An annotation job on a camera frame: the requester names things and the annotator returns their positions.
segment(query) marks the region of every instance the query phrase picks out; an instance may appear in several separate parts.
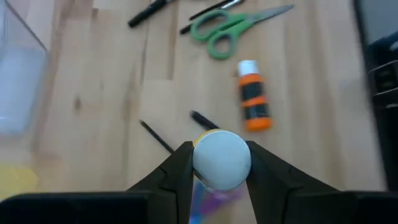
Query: paint bottle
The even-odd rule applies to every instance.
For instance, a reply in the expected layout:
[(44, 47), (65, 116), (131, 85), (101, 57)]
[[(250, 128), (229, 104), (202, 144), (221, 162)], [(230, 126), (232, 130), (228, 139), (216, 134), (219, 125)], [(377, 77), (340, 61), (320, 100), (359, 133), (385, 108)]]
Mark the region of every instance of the paint bottle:
[(264, 92), (264, 80), (255, 60), (243, 60), (238, 65), (239, 88), (244, 110), (245, 129), (262, 131), (272, 126), (268, 100)]
[(198, 180), (191, 217), (197, 220), (240, 198), (251, 169), (251, 153), (245, 140), (222, 129), (205, 132), (193, 146), (193, 168)]

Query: scissors handle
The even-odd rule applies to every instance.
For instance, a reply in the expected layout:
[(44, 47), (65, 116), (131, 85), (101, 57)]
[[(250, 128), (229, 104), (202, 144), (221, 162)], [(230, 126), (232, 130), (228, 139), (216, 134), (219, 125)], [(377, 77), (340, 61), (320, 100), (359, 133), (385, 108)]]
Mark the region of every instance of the scissors handle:
[[(225, 10), (214, 10), (207, 12), (206, 14), (200, 16), (191, 27), (191, 35), (197, 41), (206, 41), (209, 40), (212, 35), (217, 33), (218, 31), (229, 28), (247, 18), (247, 14), (237, 14), (231, 15)], [(201, 33), (199, 32), (199, 28), (203, 26), (208, 21), (212, 21), (218, 17), (223, 18), (223, 22), (218, 24), (216, 27), (208, 30), (207, 32)]]
[[(216, 34), (212, 35), (208, 41), (208, 51), (209, 54), (218, 60), (225, 60), (232, 56), (236, 48), (238, 46), (238, 39), (239, 36), (247, 30), (248, 28), (252, 27), (253, 23), (247, 20), (243, 20), (242, 22), (232, 26), (226, 30), (219, 31)], [(229, 49), (227, 52), (221, 52), (216, 48), (217, 42), (227, 39), (229, 43)]]

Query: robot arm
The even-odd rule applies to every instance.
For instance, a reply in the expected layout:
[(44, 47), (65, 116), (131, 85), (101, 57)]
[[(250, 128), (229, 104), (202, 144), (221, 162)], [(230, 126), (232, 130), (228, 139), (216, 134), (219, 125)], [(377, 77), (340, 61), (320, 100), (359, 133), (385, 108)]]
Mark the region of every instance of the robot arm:
[[(257, 223), (395, 223), (398, 195), (340, 192), (252, 141), (246, 180)], [(0, 203), (5, 223), (189, 223), (193, 144), (183, 143), (125, 192), (25, 194)]]

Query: green scissors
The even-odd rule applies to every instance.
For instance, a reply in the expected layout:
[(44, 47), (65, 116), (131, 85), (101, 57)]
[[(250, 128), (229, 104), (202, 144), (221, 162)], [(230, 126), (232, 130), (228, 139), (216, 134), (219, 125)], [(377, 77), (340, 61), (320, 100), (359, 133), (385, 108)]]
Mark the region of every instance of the green scissors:
[[(255, 23), (270, 19), (293, 8), (293, 5), (274, 7), (255, 14), (230, 14), (225, 10), (210, 11), (199, 17), (191, 28), (192, 37), (200, 42), (208, 41), (209, 54), (218, 60), (224, 60), (232, 56), (236, 51), (238, 37)], [(199, 28), (205, 23), (221, 17), (222, 23), (215, 28), (203, 33), (199, 32)], [(227, 52), (220, 52), (216, 49), (217, 42), (227, 39), (229, 49)]]

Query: purple object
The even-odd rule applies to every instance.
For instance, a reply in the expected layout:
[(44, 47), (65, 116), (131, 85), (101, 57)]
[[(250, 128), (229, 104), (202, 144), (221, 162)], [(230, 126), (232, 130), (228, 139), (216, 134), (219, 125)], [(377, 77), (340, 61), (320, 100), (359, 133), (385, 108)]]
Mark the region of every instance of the purple object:
[(223, 192), (208, 189), (198, 181), (193, 190), (191, 217), (200, 217), (201, 219), (202, 216), (215, 212), (222, 205), (240, 198), (242, 193), (243, 186)]

